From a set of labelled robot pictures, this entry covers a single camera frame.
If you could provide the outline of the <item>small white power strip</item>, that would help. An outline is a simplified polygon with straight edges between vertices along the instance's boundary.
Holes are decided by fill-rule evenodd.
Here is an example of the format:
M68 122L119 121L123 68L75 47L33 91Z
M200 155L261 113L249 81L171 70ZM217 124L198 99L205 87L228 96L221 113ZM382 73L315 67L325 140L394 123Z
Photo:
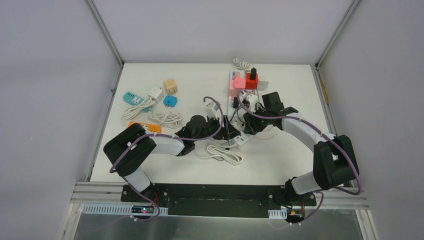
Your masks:
M240 149L244 145L246 145L252 138L253 138L253 135L245 134L245 133L241 132L240 135L233 138L232 141L235 144L235 147Z

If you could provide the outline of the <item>pink cube socket adapter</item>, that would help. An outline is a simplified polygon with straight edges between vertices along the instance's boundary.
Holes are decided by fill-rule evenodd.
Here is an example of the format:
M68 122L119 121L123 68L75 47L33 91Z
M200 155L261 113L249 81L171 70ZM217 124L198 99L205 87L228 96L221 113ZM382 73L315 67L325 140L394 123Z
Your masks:
M233 88L243 90L246 88L246 79L244 77L235 77L233 79Z

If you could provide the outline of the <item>long white power strip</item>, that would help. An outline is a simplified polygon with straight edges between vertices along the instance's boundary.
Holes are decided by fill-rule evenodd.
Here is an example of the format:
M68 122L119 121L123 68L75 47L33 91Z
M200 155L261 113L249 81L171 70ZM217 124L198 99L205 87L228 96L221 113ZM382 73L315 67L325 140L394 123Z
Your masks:
M231 117L234 113L234 99L237 96L238 91L246 89L246 73L242 70L232 70L229 74L228 84L228 104L227 104L227 115Z

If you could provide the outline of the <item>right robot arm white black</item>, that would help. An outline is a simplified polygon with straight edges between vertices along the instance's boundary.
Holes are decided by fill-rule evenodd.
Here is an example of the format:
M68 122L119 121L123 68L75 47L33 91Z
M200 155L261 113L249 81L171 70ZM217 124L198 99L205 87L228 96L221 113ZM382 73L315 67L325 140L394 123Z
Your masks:
M243 118L249 134L255 135L267 126L277 127L298 139L313 153L312 171L286 182L283 196L288 204L296 205L303 200L304 194L319 190L335 188L350 195L363 192L349 137L320 130L297 109L285 107L277 92L263 95L263 103L245 91L239 91L236 98L246 111Z

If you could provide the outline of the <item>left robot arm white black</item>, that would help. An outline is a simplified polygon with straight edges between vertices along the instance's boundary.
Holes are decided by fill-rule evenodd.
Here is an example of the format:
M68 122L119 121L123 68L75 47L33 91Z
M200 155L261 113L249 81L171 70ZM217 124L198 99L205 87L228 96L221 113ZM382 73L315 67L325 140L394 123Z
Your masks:
M132 185L134 197L144 203L153 195L152 182L141 167L149 155L185 156L194 151L196 141L230 141L240 135L227 115L223 120L194 115L173 135L149 133L140 123L133 123L107 142L103 152L112 164L111 172Z

